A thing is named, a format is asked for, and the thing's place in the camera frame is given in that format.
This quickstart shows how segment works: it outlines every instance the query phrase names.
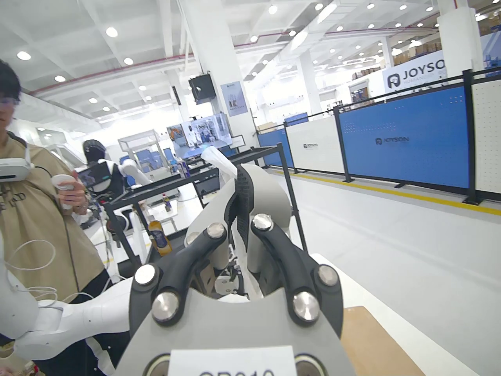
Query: beige t-shirt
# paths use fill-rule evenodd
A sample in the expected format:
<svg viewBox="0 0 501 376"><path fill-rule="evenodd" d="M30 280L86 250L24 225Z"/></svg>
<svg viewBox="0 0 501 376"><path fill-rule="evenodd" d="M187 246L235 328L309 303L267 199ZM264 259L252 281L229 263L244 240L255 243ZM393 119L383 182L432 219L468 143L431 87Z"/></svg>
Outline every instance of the beige t-shirt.
<svg viewBox="0 0 501 376"><path fill-rule="evenodd" d="M48 170L52 176L71 175L68 167L48 150L28 145L31 161ZM24 157L25 148L9 138L0 146L0 158ZM48 266L38 271L9 269L23 285L54 287L58 300L77 292L73 274L68 238L63 217L59 211L57 190L50 176L43 169L33 168L24 181L0 183L0 230L4 237L5 260L20 268L36 268L48 263L52 249L47 243L28 244L11 258L21 244L36 239L47 240L56 248L56 257ZM68 227L73 262L80 291L104 269L97 250L71 216L72 210L64 211Z"/></svg>

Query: eyeglasses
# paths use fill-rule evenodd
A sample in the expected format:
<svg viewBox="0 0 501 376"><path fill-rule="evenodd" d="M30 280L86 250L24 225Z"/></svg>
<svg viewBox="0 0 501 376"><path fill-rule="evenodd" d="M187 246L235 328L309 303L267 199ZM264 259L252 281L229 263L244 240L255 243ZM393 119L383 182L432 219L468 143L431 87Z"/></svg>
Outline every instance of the eyeglasses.
<svg viewBox="0 0 501 376"><path fill-rule="evenodd" d="M1 97L0 98L0 106L9 106L9 105L14 105L17 106L19 104L20 100L15 99L14 97Z"/></svg>

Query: humanoid robot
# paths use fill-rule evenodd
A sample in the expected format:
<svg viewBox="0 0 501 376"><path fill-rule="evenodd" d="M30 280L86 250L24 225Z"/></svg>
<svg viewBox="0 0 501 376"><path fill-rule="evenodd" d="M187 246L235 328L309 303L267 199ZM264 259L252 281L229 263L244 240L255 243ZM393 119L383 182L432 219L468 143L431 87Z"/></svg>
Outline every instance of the humanoid robot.
<svg viewBox="0 0 501 376"><path fill-rule="evenodd" d="M225 184L188 228L185 247L77 305L36 302L0 252L0 333L16 340L18 356L43 360L77 340L129 330L132 340L118 376L166 376L169 367L179 365L177 351L274 346L292 346L298 376L354 376L339 340L339 277L290 241L290 215L287 194L269 174L239 165L237 179ZM236 245L240 265L247 266L249 296L215 300L208 297L211 280L229 262L229 242ZM263 368L266 363L254 364L255 370L240 374L274 374Z"/></svg>
<svg viewBox="0 0 501 376"><path fill-rule="evenodd" d="M126 159L122 164L117 164L106 159L106 148L98 140L86 140L82 147L87 159L87 166L85 168L79 168L77 172L80 180L99 204L105 204L122 195L129 187L126 181L128 175L133 177L136 184L140 186L151 183L150 179L141 172L136 162L132 159ZM98 168L97 165L107 167L108 178L102 182L95 183L95 181L100 181L100 179L96 179L92 173L93 168ZM123 231L132 229L131 213L132 206L127 206L116 212ZM120 246L120 241L114 235L114 230L110 222L106 222L106 228L112 234L117 245Z"/></svg>

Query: cardboard surface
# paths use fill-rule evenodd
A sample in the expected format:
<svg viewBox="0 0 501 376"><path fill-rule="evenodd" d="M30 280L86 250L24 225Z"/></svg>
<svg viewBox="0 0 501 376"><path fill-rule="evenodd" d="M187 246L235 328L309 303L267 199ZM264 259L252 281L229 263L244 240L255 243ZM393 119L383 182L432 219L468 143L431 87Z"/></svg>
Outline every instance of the cardboard surface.
<svg viewBox="0 0 501 376"><path fill-rule="evenodd" d="M358 376L424 376L365 307L344 309L341 344Z"/></svg>

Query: white partition panel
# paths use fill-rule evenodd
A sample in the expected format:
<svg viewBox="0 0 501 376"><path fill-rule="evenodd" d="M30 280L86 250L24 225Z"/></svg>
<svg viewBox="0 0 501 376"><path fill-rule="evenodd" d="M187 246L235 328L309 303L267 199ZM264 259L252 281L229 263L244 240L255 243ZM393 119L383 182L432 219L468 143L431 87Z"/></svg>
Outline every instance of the white partition panel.
<svg viewBox="0 0 501 376"><path fill-rule="evenodd" d="M344 173L333 116L287 127L287 136L296 168Z"/></svg>
<svg viewBox="0 0 501 376"><path fill-rule="evenodd" d="M501 193L501 80L473 85L476 189Z"/></svg>

